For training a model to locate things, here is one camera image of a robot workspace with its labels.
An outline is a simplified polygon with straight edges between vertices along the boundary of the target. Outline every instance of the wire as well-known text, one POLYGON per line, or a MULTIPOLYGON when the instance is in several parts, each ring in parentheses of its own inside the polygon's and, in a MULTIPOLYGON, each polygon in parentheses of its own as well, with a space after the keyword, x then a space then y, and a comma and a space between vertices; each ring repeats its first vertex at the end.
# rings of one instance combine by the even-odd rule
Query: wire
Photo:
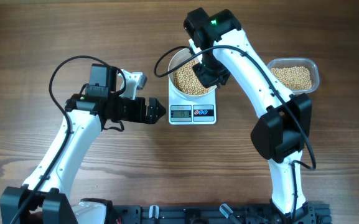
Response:
POLYGON ((296 125, 296 128, 298 129, 298 131, 301 133, 302 138, 305 141, 306 147, 308 148, 308 152, 310 155, 310 159, 312 161, 312 167, 308 166, 307 164, 298 161, 298 160, 293 160, 290 163, 290 166, 292 168, 292 181, 294 184, 294 208, 293 208, 293 213, 292 213, 292 218, 291 220, 294 221, 295 219, 295 215, 296 215, 296 208, 297 208, 297 181, 296 181, 296 168, 295 168, 295 164, 300 164, 303 167, 305 167, 308 170, 315 170, 316 169, 316 160, 315 160, 315 155, 314 152, 312 150, 312 146, 310 145, 309 139, 306 136, 304 130, 302 129, 301 125, 299 124, 297 118, 294 116, 294 114, 292 113, 292 111, 288 108, 288 106, 286 105, 286 102, 283 100, 283 98, 280 96, 280 92, 274 87, 274 85, 272 84, 272 82, 270 81, 269 77, 266 75, 266 73, 264 72, 264 70, 261 68, 261 66, 259 66, 259 64, 255 61, 255 59, 253 57, 251 57, 247 52, 239 49, 238 47, 234 47, 234 46, 230 46, 230 45, 217 45, 217 46, 213 46, 210 48, 207 48, 205 50, 200 51, 197 54, 193 54, 191 57, 189 57, 188 59, 186 59, 184 62, 180 63, 178 66, 176 66, 175 68, 169 70, 168 72, 163 73, 162 75, 158 75, 156 73, 157 71, 157 66, 159 64, 159 62, 169 53, 171 53, 174 50, 180 49, 181 47, 176 47, 174 49, 169 50, 167 53, 165 53, 156 63, 156 66, 154 67, 154 74, 157 77, 164 77, 174 71, 176 71, 177 69, 179 69, 180 67, 184 66, 187 62, 193 60, 194 58, 198 57, 201 54, 204 54, 205 52, 209 52, 211 50, 214 49, 231 49, 231 50, 235 50, 237 52, 239 52, 241 54, 241 56, 246 57, 251 63, 254 64, 254 66, 259 70, 259 72, 262 74, 262 76, 264 77, 264 79, 266 80, 266 83, 268 83, 270 89, 272 89, 274 96, 276 96, 279 101, 281 102, 281 104, 283 105, 284 110, 286 111, 286 114, 288 114, 291 119, 293 120, 294 124, 296 125))
MULTIPOLYGON (((40 189, 41 185, 45 182, 45 180, 47 180, 49 177, 49 172, 52 170, 52 168, 54 167, 55 163, 57 162, 57 160, 59 159, 61 153, 63 152, 63 150, 65 149, 65 146, 67 144, 67 141, 70 137, 70 133, 72 131, 72 127, 71 127, 71 122, 70 122, 70 118, 68 117, 68 114, 66 113, 66 111, 62 108, 62 106, 60 106, 60 104, 57 102, 57 100, 54 97, 54 94, 52 93, 52 83, 54 82, 54 78, 56 76, 56 73, 59 71, 59 69, 65 65, 67 62, 78 59, 78 58, 88 58, 88 59, 92 59, 92 60, 96 60, 99 63, 102 63, 104 66, 107 66, 108 68, 110 68, 111 66, 108 65, 106 62, 92 57, 92 56, 87 56, 87 55, 79 55, 79 56, 74 56, 71 57, 67 60, 65 60, 64 62, 62 62, 54 71, 54 73, 52 74, 52 76, 50 77, 50 81, 49 81, 49 95, 52 99, 52 101, 55 103, 55 105, 58 107, 58 109, 60 110, 60 112, 62 112, 66 123, 67 123, 67 130, 66 130, 66 136, 63 140, 62 145, 60 146, 59 150, 57 151, 55 157, 52 159, 51 163, 49 164, 48 168, 45 170, 44 174, 40 177, 40 180, 38 181, 37 185, 32 189, 32 192, 30 193, 29 196, 27 196, 27 198, 21 203, 21 206, 19 207, 18 211, 16 212, 16 214, 13 216, 13 219, 11 221, 11 224, 14 224, 16 222, 16 220, 19 218, 20 214, 27 208, 28 204, 30 203, 30 201, 32 200, 32 198, 34 197, 34 195, 38 192, 38 190, 40 189)), ((123 89, 121 89, 120 91, 124 90, 126 88, 126 80, 125 80, 125 76, 123 71, 121 71, 119 68, 117 68, 118 71, 123 75, 123 79, 124 79, 124 87, 123 89)))
POLYGON ((193 59, 193 57, 191 57, 191 59, 188 59, 188 60, 186 61, 186 63, 181 63, 181 64, 179 64, 178 66, 176 66, 175 68, 169 70, 168 72, 165 72, 165 73, 162 74, 162 75, 158 75, 158 74, 157 74, 157 66, 159 66, 161 60, 162 60, 164 57, 166 57, 169 53, 171 53, 171 52, 173 52, 173 51, 175 51, 175 50, 178 50, 178 49, 189 49, 191 52, 193 52, 193 49, 192 49, 191 47, 188 47, 188 46, 174 47, 173 49, 167 51, 165 54, 163 54, 163 55, 158 59, 158 61, 156 62, 156 65, 154 66, 154 75, 155 75, 155 76, 157 76, 157 77, 159 77, 159 78, 164 77, 164 76, 170 74, 171 72, 177 70, 178 68, 182 67, 184 64, 186 64, 187 62, 189 62, 190 60, 193 59))
POLYGON ((80 90, 80 95, 82 95, 82 92, 84 91, 85 87, 87 87, 88 85, 89 85, 88 83, 82 85, 81 90, 80 90))
POLYGON ((121 121, 118 121, 118 123, 119 123, 121 129, 112 126, 112 127, 110 127, 110 128, 105 128, 105 127, 103 127, 103 130, 107 131, 107 130, 109 130, 109 129, 113 129, 113 130, 116 130, 116 131, 119 131, 119 132, 123 132, 123 131, 124 131, 124 125, 123 125, 123 123, 122 123, 121 121))
POLYGON ((114 95, 121 95, 121 94, 123 94, 124 92, 125 92, 125 89, 127 88, 127 79, 125 79, 125 75, 124 75, 124 72, 121 70, 121 69, 119 69, 119 68, 117 68, 117 67, 114 67, 115 69, 117 69, 117 71, 123 76, 123 80, 124 80, 124 86, 123 86, 123 88, 122 89, 120 89, 120 90, 118 90, 118 91, 116 91, 115 93, 113 93, 114 95))

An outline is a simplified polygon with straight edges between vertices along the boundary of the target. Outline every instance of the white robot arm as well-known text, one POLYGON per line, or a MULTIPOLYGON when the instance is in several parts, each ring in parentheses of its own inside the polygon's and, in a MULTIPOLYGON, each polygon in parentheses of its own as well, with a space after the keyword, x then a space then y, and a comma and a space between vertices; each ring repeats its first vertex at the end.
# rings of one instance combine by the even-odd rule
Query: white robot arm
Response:
POLYGON ((166 109, 157 99, 150 98, 149 106, 146 106, 144 98, 136 97, 137 90, 142 90, 146 81, 147 77, 141 72, 129 73, 93 64, 90 82, 83 86, 85 95, 82 95, 82 89, 80 94, 67 100, 65 112, 69 122, 63 118, 60 130, 41 163, 21 188, 8 187, 1 196, 2 223, 108 223, 107 214, 112 214, 109 203, 85 198, 71 208, 68 204, 70 191, 87 150, 102 130, 123 131, 121 121, 154 124, 165 115, 166 109), (116 77, 124 80, 119 91, 116 91, 116 77), (105 128, 109 119, 119 123, 121 128, 105 128), (64 144, 68 130, 70 134, 64 144), (38 206, 42 207, 42 216, 29 213, 38 206))
POLYGON ((299 133, 309 133, 310 100, 305 95, 295 97, 269 71, 229 10, 209 17, 202 8, 196 9, 188 13, 184 27, 191 37, 189 43, 193 52, 204 52, 198 56, 200 64, 193 67, 200 82, 205 87, 219 83, 224 85, 228 74, 232 74, 250 99, 259 118, 251 139, 269 163, 273 183, 272 203, 283 217, 291 214, 290 222, 293 222, 295 214, 292 216, 292 213, 306 202, 301 189, 300 165, 295 162, 300 161, 304 148, 305 139, 299 133), (285 121, 289 119, 288 114, 286 118, 279 114, 280 111, 287 113, 285 106, 294 110, 292 113, 297 114, 298 119, 294 122, 301 123, 304 130, 297 130, 288 120, 285 121))

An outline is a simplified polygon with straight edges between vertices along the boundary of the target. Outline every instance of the soybean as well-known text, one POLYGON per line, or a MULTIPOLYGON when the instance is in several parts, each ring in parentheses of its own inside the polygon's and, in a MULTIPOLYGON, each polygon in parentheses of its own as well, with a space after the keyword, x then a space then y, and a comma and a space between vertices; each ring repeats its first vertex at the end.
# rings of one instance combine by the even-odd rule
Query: soybean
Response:
POLYGON ((197 62, 191 60, 178 70, 174 71, 174 85, 182 93, 189 95, 202 95, 208 92, 207 88, 199 82, 196 74, 193 72, 193 65, 197 62))
POLYGON ((310 71, 305 67, 271 68, 273 75, 291 90, 312 88, 310 71))

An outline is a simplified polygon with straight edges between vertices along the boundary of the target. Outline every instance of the wood grain surface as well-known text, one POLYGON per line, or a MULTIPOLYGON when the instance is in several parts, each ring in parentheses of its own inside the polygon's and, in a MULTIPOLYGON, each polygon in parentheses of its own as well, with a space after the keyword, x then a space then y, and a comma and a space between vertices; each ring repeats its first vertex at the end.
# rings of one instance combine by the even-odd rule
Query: wood grain surface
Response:
MULTIPOLYGON (((302 188, 308 200, 330 204, 334 223, 359 223, 359 1, 348 0, 0 4, 0 196, 36 168, 59 129, 62 115, 47 88, 60 62, 92 55, 143 71, 149 79, 138 95, 167 107, 167 79, 156 78, 153 67, 165 51, 187 45, 182 23, 197 7, 209 14, 230 9, 266 63, 306 57, 317 64, 320 86, 310 94, 317 170, 302 170, 302 188)), ((91 63, 78 60, 59 71, 59 102, 88 81, 91 63)), ((257 117, 232 78, 217 91, 217 114, 212 126, 171 126, 165 116, 155 125, 126 122, 123 133, 103 131, 83 160, 70 203, 268 203, 268 163, 249 136, 257 117)), ((306 151, 303 160, 309 162, 306 151)))

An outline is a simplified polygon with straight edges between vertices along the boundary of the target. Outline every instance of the plastic tub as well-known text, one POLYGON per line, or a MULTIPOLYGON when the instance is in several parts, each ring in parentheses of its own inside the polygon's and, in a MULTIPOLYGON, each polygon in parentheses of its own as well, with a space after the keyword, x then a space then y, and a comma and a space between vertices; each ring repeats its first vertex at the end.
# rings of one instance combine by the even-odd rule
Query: plastic tub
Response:
MULTIPOLYGON (((169 62, 168 71, 173 69, 175 66, 179 65, 180 63, 184 62, 186 59, 190 58, 191 56, 192 56, 192 54, 190 54, 189 49, 180 50, 178 53, 176 53, 172 57, 171 61, 169 62)), ((217 87, 216 85, 211 86, 210 88, 208 88, 207 93, 202 94, 202 95, 189 95, 189 94, 181 92, 174 85, 174 72, 170 73, 168 76, 169 76, 169 84, 171 85, 174 92, 176 92, 179 96, 181 96, 182 98, 185 98, 186 100, 201 98, 207 94, 210 94, 217 87)))
POLYGON ((267 67, 270 70, 271 68, 291 68, 295 66, 303 66, 307 68, 310 72, 310 80, 312 82, 312 88, 305 90, 292 90, 296 95, 302 93, 312 93, 317 89, 320 83, 319 71, 315 62, 308 58, 278 58, 274 59, 268 63, 267 67))

